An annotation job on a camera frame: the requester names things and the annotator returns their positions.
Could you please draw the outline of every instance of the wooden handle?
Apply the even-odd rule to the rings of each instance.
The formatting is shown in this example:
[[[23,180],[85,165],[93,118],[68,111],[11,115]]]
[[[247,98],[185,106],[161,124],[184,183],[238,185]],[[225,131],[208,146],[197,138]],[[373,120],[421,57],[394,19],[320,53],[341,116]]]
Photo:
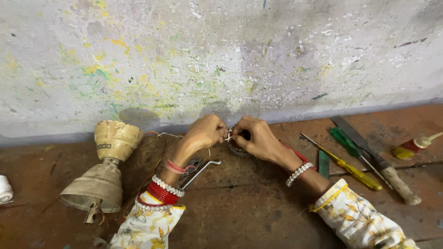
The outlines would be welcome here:
[[[89,207],[88,214],[85,218],[85,224],[93,224],[95,217],[97,216],[98,212],[100,211],[101,203],[103,202],[102,199],[94,198],[91,201],[91,206]]]
[[[408,205],[417,205],[421,202],[420,197],[412,192],[409,186],[397,174],[394,167],[387,167],[381,171],[381,174],[391,183],[392,187],[403,197]]]

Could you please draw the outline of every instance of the crystal bracelet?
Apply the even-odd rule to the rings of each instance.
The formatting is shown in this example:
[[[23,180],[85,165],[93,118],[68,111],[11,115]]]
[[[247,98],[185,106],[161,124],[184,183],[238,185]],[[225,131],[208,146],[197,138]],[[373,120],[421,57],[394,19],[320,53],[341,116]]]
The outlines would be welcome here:
[[[305,172],[310,167],[314,166],[312,163],[305,163],[303,166],[298,168],[287,180],[286,180],[286,186],[290,187],[292,185],[292,182],[299,177],[303,172]]]
[[[160,180],[157,175],[152,176],[152,181],[159,185],[161,188],[166,189],[169,193],[175,194],[178,197],[183,197],[185,195],[184,191],[180,191],[174,187],[167,185],[164,181]]]
[[[137,207],[137,210],[140,210],[143,212],[150,212],[150,211],[167,211],[172,207],[172,205],[145,206],[136,200],[136,207]]]

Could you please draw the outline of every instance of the white thread spool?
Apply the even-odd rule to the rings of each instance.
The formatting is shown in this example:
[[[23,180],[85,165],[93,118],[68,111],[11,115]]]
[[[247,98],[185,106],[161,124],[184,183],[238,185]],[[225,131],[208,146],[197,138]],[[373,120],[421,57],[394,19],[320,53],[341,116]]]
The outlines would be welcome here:
[[[8,202],[14,196],[11,185],[4,175],[0,175],[0,204]]]

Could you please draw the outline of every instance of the yellow screwdriver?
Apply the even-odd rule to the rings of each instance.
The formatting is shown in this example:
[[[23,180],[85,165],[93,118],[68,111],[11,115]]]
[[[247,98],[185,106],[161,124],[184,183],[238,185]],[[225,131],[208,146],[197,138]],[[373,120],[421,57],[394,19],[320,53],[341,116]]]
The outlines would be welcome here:
[[[376,191],[379,191],[379,190],[381,190],[383,188],[380,184],[378,184],[376,181],[374,181],[374,179],[372,179],[369,176],[365,175],[363,172],[361,172],[360,170],[356,169],[354,166],[347,164],[342,159],[336,157],[334,154],[332,154],[331,152],[327,151],[325,148],[323,148],[318,143],[314,142],[312,139],[307,137],[305,134],[303,134],[303,133],[300,133],[300,134],[302,134],[303,137],[306,137],[313,144],[317,145],[317,147],[319,149],[321,149],[326,154],[328,154],[330,157],[332,157],[334,160],[336,160],[338,165],[342,166],[344,169],[349,171],[349,173],[351,173],[353,176],[355,176],[357,179],[359,179],[362,183],[368,185],[370,188],[372,188],[372,189],[374,189]]]

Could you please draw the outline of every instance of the floral sleeve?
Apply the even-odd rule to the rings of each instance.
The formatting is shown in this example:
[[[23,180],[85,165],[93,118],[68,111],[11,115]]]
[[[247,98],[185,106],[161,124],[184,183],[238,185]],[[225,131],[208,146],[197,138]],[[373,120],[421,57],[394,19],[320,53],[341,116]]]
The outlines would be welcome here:
[[[147,191],[140,196],[148,204],[162,204]],[[173,206],[168,211],[143,212],[137,205],[111,240],[112,249],[164,249],[168,236],[186,207]]]
[[[312,207],[353,249],[418,249],[403,230],[339,180]]]

